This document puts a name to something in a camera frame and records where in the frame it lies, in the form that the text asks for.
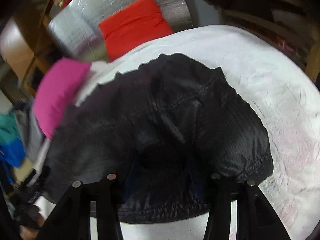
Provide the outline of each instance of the silver rivet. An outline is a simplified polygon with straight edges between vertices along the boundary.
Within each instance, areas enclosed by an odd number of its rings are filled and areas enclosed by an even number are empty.
[[[250,186],[250,187],[253,187],[256,185],[256,183],[253,181],[253,180],[248,180],[247,181],[247,184]]]
[[[214,174],[211,175],[211,178],[212,178],[212,179],[220,179],[221,176],[220,176],[220,174],[218,174],[218,173],[214,173]]]
[[[74,183],[72,183],[73,187],[80,187],[81,182],[80,181],[75,181]]]
[[[115,179],[117,177],[117,175],[116,174],[114,174],[114,173],[110,173],[108,176],[107,176],[107,179],[109,179],[109,180],[113,180],[113,179]]]

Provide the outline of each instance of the pink fabric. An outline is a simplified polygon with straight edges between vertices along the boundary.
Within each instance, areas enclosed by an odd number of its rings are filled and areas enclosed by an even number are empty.
[[[62,58],[43,77],[35,97],[34,113],[47,138],[52,139],[64,110],[83,84],[90,67],[91,63]]]

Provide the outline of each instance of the magenta pillow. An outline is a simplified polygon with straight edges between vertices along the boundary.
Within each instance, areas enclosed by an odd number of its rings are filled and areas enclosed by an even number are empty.
[[[34,113],[42,132],[52,139],[64,110],[83,84],[91,63],[62,58],[43,77],[35,96]]]

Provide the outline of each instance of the white sheet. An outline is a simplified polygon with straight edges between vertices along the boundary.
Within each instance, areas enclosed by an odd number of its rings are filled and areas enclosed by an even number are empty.
[[[274,173],[259,187],[291,239],[305,239],[320,219],[320,94],[290,59],[256,36],[212,25],[150,41],[112,63],[93,63],[75,103],[80,105],[97,83],[111,81],[116,72],[176,52],[209,68],[221,66],[228,83],[260,117],[268,130]],[[235,210],[233,203],[231,239],[236,239]],[[121,228],[125,240],[200,240],[207,219],[205,214],[168,224],[122,223]]]

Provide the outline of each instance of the blue cloth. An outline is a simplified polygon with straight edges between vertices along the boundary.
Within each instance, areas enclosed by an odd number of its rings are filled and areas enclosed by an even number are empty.
[[[18,168],[25,157],[26,153],[19,139],[15,139],[9,144],[0,145],[0,162],[2,162],[11,183],[13,180],[8,165]]]

